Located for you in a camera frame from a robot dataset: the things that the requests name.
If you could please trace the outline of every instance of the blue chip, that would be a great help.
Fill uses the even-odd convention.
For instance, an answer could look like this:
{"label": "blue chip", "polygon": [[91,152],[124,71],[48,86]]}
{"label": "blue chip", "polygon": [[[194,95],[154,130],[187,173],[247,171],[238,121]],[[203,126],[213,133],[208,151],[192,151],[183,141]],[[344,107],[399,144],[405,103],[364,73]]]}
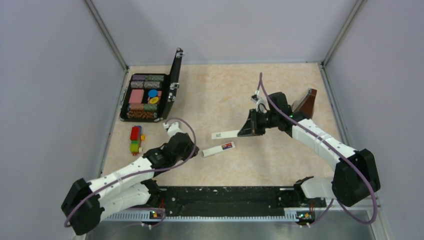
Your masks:
{"label": "blue chip", "polygon": [[152,89],[150,91],[148,91],[148,96],[151,98],[154,98],[158,95],[158,91],[156,89]]}

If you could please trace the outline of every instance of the marble-patterned surface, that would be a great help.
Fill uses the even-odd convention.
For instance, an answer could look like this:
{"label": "marble-patterned surface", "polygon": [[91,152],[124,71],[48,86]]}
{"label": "marble-patterned surface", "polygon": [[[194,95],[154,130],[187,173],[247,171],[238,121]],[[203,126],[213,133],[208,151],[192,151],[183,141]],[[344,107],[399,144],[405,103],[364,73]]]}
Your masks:
{"label": "marble-patterned surface", "polygon": [[[170,66],[132,66],[127,81],[134,73],[168,73],[170,69]],[[267,92],[285,93],[290,104],[307,88],[317,89],[313,120],[339,138],[316,63],[183,65],[177,99],[169,116],[183,118],[191,124],[201,150],[230,142],[231,139],[212,140],[211,133],[239,130],[243,126],[249,109],[255,107],[250,97],[258,85],[260,72]],[[129,151],[134,125],[138,123],[116,120],[103,174],[138,158]],[[168,141],[161,123],[141,125],[146,136],[142,143],[144,150]],[[326,162],[311,149],[277,129],[268,129],[263,136],[232,141],[236,145],[233,150],[208,158],[198,155],[155,179],[160,185],[173,186],[284,186],[306,176],[333,175]]]}

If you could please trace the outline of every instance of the white cable clip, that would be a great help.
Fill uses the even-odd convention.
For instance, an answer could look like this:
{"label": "white cable clip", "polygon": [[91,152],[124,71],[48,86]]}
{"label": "white cable clip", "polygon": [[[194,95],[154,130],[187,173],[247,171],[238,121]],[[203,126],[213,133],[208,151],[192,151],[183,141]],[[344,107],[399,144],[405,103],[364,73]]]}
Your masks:
{"label": "white cable clip", "polygon": [[250,100],[254,102],[254,104],[256,104],[256,111],[262,112],[262,113],[265,113],[267,111],[265,108],[267,101],[265,101],[265,99],[263,99],[262,97],[255,94],[252,96],[252,98],[250,98]]}
{"label": "white cable clip", "polygon": [[113,172],[113,175],[118,180],[118,193],[120,193],[121,192],[121,187],[122,187],[122,176],[117,171],[114,171]]}
{"label": "white cable clip", "polygon": [[325,133],[325,132],[316,135],[315,140],[313,141],[313,151],[314,152],[317,152],[317,150],[320,149],[320,146],[321,146],[321,144],[323,144],[323,141],[324,141],[324,138],[323,137],[325,135],[327,135],[327,133]]}
{"label": "white cable clip", "polygon": [[173,123],[171,123],[171,125],[166,125],[165,123],[163,124],[164,127],[168,127],[166,128],[166,133],[168,134],[168,136],[171,138],[173,137],[175,134],[177,133],[182,133],[183,131],[180,129],[180,123],[178,121],[174,121]]}

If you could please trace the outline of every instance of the metal frame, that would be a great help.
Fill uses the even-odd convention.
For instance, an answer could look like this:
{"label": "metal frame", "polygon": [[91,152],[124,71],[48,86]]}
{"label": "metal frame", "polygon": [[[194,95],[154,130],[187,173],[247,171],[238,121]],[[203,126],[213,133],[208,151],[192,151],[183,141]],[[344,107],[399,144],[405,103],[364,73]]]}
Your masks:
{"label": "metal frame", "polygon": [[103,167],[105,166],[106,157],[108,155],[109,146],[111,144],[112,133],[114,131],[115,123],[117,121],[117,116],[119,116],[119,112],[121,110],[121,99],[123,99],[123,97],[125,95],[125,91],[126,91],[125,83],[127,82],[128,73],[129,73],[128,70],[126,70],[123,74],[123,78],[122,78],[121,86],[120,86],[120,90],[119,90],[119,95],[118,95],[118,98],[117,98],[116,104],[115,104],[115,111],[113,112],[112,122],[110,123],[110,128],[109,128],[109,131],[107,133],[107,140],[106,140],[106,143],[105,143],[105,146],[104,146],[104,151],[101,155],[100,168],[98,169],[98,173],[97,173],[98,178],[103,173]]}
{"label": "metal frame", "polygon": [[121,52],[119,51],[117,45],[115,44],[114,40],[112,39],[111,34],[109,33],[108,29],[106,28],[105,23],[102,20],[102,17],[100,16],[99,12],[97,11],[96,6],[94,5],[92,0],[82,0],[88,10],[90,11],[92,17],[94,18],[98,28],[100,29],[100,32],[102,33],[103,37],[105,38],[107,44],[109,45],[110,49],[113,52],[113,55],[115,55],[116,59],[118,60],[121,67],[124,69],[124,71],[128,71],[128,65],[125,62],[124,58],[122,57]]}
{"label": "metal frame", "polygon": [[353,6],[352,11],[350,11],[349,16],[347,17],[346,21],[344,22],[343,26],[341,27],[340,32],[337,34],[337,37],[335,38],[333,44],[331,45],[330,49],[328,50],[327,55],[324,58],[324,61],[322,61],[322,65],[326,67],[331,59],[333,58],[334,53],[336,52],[338,46],[342,42],[343,38],[345,37],[346,33],[352,26],[353,21],[357,17],[359,11],[364,6],[365,2],[367,0],[357,0],[355,5]]}
{"label": "metal frame", "polygon": [[[341,42],[343,41],[344,37],[346,36],[347,32],[349,31],[350,27],[352,26],[355,18],[357,17],[359,11],[362,9],[362,7],[364,6],[365,2],[367,0],[357,0],[353,9],[351,10],[349,16],[347,17],[346,21],[344,22],[342,28],[340,29],[340,32],[338,33],[337,37],[335,38],[333,44],[331,45],[328,53],[326,54],[324,60],[319,64],[319,71],[321,73],[323,82],[324,82],[324,86],[326,89],[326,92],[328,94],[328,98],[331,104],[331,108],[333,111],[333,115],[334,115],[334,119],[337,125],[337,128],[339,130],[339,134],[341,137],[341,141],[347,145],[350,145],[350,143],[352,142],[350,139],[350,135],[348,132],[348,129],[345,126],[345,121],[343,119],[343,113],[342,110],[340,108],[339,102],[337,100],[336,94],[334,92],[334,88],[332,86],[332,82],[329,79],[329,76],[327,74],[327,66],[328,64],[331,62],[334,54],[336,53],[339,45],[341,44]],[[92,17],[94,18],[96,24],[99,27],[100,32],[102,33],[102,35],[104,36],[106,42],[108,43],[110,49],[112,50],[114,56],[116,57],[116,59],[118,60],[119,64],[121,65],[121,67],[124,69],[124,76],[122,79],[122,84],[121,84],[121,89],[120,89],[120,94],[118,96],[118,100],[116,101],[116,106],[115,106],[115,112],[114,112],[114,117],[112,120],[112,123],[110,125],[110,129],[109,129],[109,133],[108,133],[108,138],[107,138],[107,142],[105,144],[105,148],[104,151],[102,153],[102,158],[101,158],[101,164],[100,164],[100,169],[99,169],[99,173],[98,175],[100,176],[102,173],[102,169],[106,160],[106,156],[108,153],[108,149],[109,149],[109,145],[110,145],[110,140],[111,140],[111,134],[113,132],[113,128],[115,126],[115,122],[116,122],[116,114],[119,112],[120,109],[120,103],[121,103],[121,98],[122,96],[125,94],[125,83],[126,83],[126,79],[129,73],[129,66],[126,64],[123,56],[121,55],[117,45],[115,44],[111,34],[109,33],[105,23],[103,22],[99,12],[97,11],[94,3],[92,0],[83,0],[83,2],[85,3],[86,7],[88,8],[88,10],[90,11]],[[386,239],[393,239],[393,235],[391,234],[386,218],[384,217],[384,214],[381,210],[381,206],[380,206],[380,201],[377,200],[378,202],[378,206],[379,206],[379,213],[378,213],[378,217],[377,220],[372,224],[372,230],[373,230],[373,234],[375,236],[376,240],[386,240]],[[355,205],[352,208],[348,208],[351,210],[356,210],[356,211],[366,211],[368,216],[371,217],[372,215],[372,202],[370,198],[366,198],[363,201],[361,201],[360,203],[358,203],[357,205]],[[287,211],[302,211],[302,208],[290,208],[287,209]],[[330,209],[331,211],[340,211],[341,207],[337,204],[337,202],[334,203],[334,206],[331,207]],[[109,221],[113,220],[113,221],[128,221],[128,216],[127,214],[125,215],[119,215],[118,213],[114,214],[113,216],[109,217]]]}
{"label": "metal frame", "polygon": [[[150,212],[142,209],[127,209],[108,216],[103,221],[117,222],[159,222],[151,219]],[[164,222],[299,222],[296,210],[285,211],[284,216],[167,216]]]}

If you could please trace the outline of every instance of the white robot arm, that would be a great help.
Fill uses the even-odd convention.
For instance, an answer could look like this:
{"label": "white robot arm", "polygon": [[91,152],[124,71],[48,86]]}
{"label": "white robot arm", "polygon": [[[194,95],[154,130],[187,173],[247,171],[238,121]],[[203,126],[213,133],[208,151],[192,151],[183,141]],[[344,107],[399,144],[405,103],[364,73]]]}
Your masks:
{"label": "white robot arm", "polygon": [[191,157],[197,155],[199,148],[187,133],[183,133],[178,122],[164,124],[164,127],[170,137],[168,143],[148,150],[134,162],[109,175],[87,182],[83,178],[74,182],[61,206],[67,218],[84,198],[98,191],[72,213],[69,223],[76,235],[88,233],[111,214],[155,201],[159,187],[152,178],[165,172],[161,169],[186,160],[193,151]]}
{"label": "white robot arm", "polygon": [[351,207],[360,200],[370,195],[368,188],[359,175],[335,151],[348,159],[365,176],[374,192],[380,189],[380,180],[373,154],[367,149],[358,151],[336,140],[330,134],[320,129],[302,111],[292,112],[287,103],[286,96],[282,92],[269,95],[269,99],[281,112],[289,116],[293,121],[282,116],[272,104],[268,102],[269,110],[263,111],[259,107],[260,97],[258,91],[252,96],[256,99],[256,108],[249,110],[247,121],[240,131],[213,133],[212,138],[250,137],[265,134],[266,129],[278,128],[315,151],[323,158],[334,171],[333,177],[307,177],[296,182],[294,187],[300,187],[303,198],[332,198],[337,199],[345,206]]}

